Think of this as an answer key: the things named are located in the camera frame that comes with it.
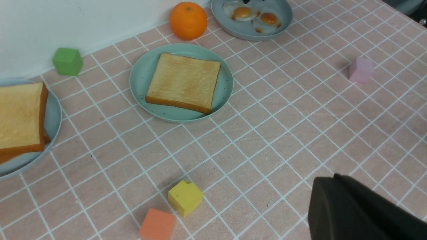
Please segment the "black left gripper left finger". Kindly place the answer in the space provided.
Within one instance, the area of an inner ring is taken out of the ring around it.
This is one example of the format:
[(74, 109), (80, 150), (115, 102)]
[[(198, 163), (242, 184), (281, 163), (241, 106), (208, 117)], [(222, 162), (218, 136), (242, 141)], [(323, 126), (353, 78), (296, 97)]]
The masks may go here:
[(308, 211), (312, 240), (386, 240), (348, 191), (331, 177), (314, 179)]

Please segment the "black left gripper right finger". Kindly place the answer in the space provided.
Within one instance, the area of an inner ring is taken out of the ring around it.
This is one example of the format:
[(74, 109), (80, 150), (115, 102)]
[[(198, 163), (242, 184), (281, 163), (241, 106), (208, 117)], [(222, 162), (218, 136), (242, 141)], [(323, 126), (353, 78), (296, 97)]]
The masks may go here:
[(391, 240), (425, 240), (426, 223), (396, 206), (351, 176), (334, 174), (364, 214)]

